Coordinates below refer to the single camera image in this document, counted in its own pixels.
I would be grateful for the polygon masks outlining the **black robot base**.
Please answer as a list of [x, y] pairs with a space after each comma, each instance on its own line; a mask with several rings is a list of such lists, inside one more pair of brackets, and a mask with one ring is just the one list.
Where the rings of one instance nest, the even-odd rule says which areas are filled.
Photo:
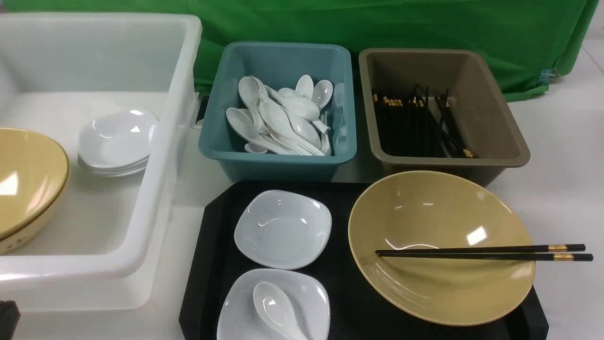
[[12, 300], [0, 302], [0, 340], [12, 340], [21, 313]]

